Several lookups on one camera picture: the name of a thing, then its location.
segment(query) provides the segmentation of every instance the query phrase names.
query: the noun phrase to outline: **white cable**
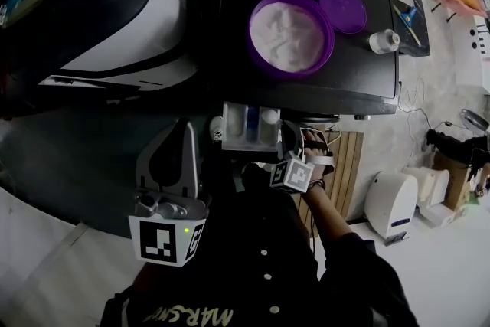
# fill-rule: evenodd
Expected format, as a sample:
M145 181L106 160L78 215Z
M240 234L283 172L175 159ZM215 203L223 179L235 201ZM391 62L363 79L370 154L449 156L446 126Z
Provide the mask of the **white cable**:
M415 104L417 103L417 99L419 98L419 82L420 81L422 81L422 83L423 83L422 103L420 104L420 106L418 108L414 108ZM417 145L417 141L415 140L415 138L413 137L413 134L412 134L412 126L410 125L410 116L412 116L412 113L413 112L416 112L416 111L419 111L419 110L422 110L423 111L422 107L423 107L423 103L424 103L424 101L426 99L425 87L426 87L425 80L423 80L422 76L419 76L416 79L415 90L408 90L407 89L407 91L406 91L406 96L407 96L408 103L402 103L404 106L406 106L408 108L408 110L403 110L401 108L401 106L400 106L401 100L398 102L398 108L402 112L408 113L408 116L407 116L408 133L410 135L410 138L413 141L412 150L410 151L410 157L408 158L407 163L403 166L403 169L405 169L408 166L408 164L410 164L410 161L413 158L413 152L415 151L415 146ZM415 94L413 96L413 99L410 98L410 91L414 91L415 92ZM427 123L429 123L429 118L427 117L427 115L425 114L425 112L423 112L423 113L424 113L424 116L426 116Z
M332 129L334 129L335 126L337 126L337 129L338 129L338 136L334 140L331 140L330 142L327 142L327 146L330 146L333 142L337 142L340 139L340 137L341 137L341 131L338 128L338 125L337 124L334 124L328 131L331 131Z

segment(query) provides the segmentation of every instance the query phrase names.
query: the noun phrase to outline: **bracelet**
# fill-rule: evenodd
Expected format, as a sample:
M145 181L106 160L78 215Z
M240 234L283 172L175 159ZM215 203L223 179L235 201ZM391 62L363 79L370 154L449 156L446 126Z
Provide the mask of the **bracelet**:
M319 185L320 187L322 187L322 189L325 189L325 182L323 181L322 178L320 178L319 180L311 181L308 185L308 190L312 189L316 185Z

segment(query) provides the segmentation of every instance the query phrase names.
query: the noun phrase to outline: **blue tool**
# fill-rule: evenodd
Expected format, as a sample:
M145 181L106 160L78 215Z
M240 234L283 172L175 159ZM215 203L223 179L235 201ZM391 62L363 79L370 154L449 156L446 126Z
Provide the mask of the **blue tool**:
M415 31L413 31L413 29L410 26L410 25L412 25L413 14L415 14L415 11L413 10L413 8L410 10L410 12L408 14L402 14L396 5L393 5L393 8L395 9L395 12L397 13L397 15L401 18L401 21L403 22L403 24L405 25L405 27L408 29L408 31L412 35L412 37L415 40L416 44L419 47L422 47L422 43L420 42L419 38L415 34Z
M415 7L412 7L409 12L403 13L401 15L401 18L405 21L405 24L411 28L412 27L412 19L415 13L417 12L417 9Z

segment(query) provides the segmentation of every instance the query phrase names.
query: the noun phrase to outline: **purple lid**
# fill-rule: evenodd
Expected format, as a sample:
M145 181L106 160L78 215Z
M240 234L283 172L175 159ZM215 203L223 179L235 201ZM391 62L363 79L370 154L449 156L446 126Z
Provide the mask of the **purple lid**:
M359 33L368 16L362 0L318 0L335 30L346 34Z

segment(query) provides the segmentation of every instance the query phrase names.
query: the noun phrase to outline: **small white bottle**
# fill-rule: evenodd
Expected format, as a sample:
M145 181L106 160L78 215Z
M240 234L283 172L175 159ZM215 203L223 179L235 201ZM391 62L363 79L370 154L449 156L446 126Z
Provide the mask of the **small white bottle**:
M369 37L369 46L375 54L395 52L399 45L400 36L390 29L379 31Z

